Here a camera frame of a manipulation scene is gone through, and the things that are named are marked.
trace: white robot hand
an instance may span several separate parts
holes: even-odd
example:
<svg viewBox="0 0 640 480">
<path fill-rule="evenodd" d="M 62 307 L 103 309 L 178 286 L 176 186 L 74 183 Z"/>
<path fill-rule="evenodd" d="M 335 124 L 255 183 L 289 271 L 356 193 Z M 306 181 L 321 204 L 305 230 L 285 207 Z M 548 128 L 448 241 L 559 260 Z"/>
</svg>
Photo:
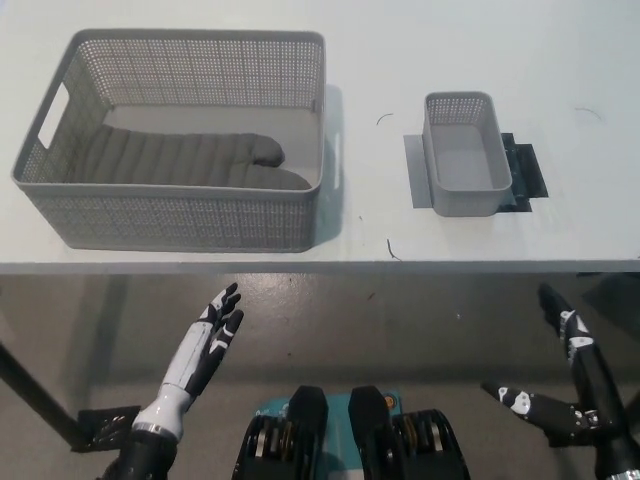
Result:
<svg viewBox="0 0 640 480">
<path fill-rule="evenodd" d="M 240 301 L 237 289 L 238 284 L 234 283 L 220 292 L 191 324 L 171 360 L 158 397 L 138 414 L 133 430 L 147 430 L 180 441 L 182 417 L 220 366 L 242 322 L 244 313 L 234 312 Z"/>
</svg>

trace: white table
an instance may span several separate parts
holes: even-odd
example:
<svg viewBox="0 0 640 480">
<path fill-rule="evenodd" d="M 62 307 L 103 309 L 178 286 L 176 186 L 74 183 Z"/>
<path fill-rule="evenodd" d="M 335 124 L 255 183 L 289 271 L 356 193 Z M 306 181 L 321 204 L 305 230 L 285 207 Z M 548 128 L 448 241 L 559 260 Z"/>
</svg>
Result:
<svg viewBox="0 0 640 480">
<path fill-rule="evenodd" d="M 640 270 L 638 25 L 636 0 L 6 0 L 0 273 Z M 95 27 L 321 32 L 342 213 L 320 226 L 320 244 L 251 255 L 66 247 L 9 172 L 67 42 Z M 403 135 L 420 132 L 427 93 L 469 89 L 492 95 L 502 131 L 533 144 L 549 190 L 533 213 L 412 208 Z M 334 203 L 321 215 L 335 216 Z"/>
</svg>

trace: black metal table leg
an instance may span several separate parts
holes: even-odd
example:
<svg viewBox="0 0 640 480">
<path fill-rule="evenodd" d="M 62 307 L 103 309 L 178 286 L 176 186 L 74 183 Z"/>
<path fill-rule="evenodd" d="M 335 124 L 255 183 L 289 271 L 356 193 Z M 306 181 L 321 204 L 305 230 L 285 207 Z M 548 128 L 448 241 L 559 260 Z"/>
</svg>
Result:
<svg viewBox="0 0 640 480">
<path fill-rule="evenodd" d="M 119 449 L 140 407 L 83 410 L 71 417 L 0 343 L 0 378 L 75 452 Z"/>
</svg>

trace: large gray basket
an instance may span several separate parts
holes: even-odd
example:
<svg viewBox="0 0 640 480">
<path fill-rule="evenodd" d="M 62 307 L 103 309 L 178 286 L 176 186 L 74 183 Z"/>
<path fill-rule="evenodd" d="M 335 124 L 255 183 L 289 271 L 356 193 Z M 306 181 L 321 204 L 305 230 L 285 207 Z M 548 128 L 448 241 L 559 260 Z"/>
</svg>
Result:
<svg viewBox="0 0 640 480">
<path fill-rule="evenodd" d="M 428 95 L 422 142 L 433 208 L 439 215 L 482 217 L 496 213 L 511 188 L 511 171 L 489 95 Z"/>
<path fill-rule="evenodd" d="M 39 132 L 60 85 L 49 148 Z M 305 32 L 86 30 L 72 39 L 13 178 L 74 248 L 298 252 L 313 245 L 325 57 Z M 259 133 L 305 191 L 66 183 L 103 123 L 158 133 Z"/>
</svg>

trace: table leg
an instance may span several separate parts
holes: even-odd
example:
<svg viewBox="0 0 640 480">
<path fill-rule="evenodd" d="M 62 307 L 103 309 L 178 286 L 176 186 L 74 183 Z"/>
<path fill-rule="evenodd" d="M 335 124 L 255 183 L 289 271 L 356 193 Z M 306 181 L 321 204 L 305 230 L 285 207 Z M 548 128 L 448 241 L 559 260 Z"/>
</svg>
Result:
<svg viewBox="0 0 640 480">
<path fill-rule="evenodd" d="M 0 378 L 40 415 L 71 446 L 72 450 L 82 449 L 91 442 L 90 433 L 84 431 L 80 423 L 65 412 L 2 343 L 0 343 Z"/>
</svg>

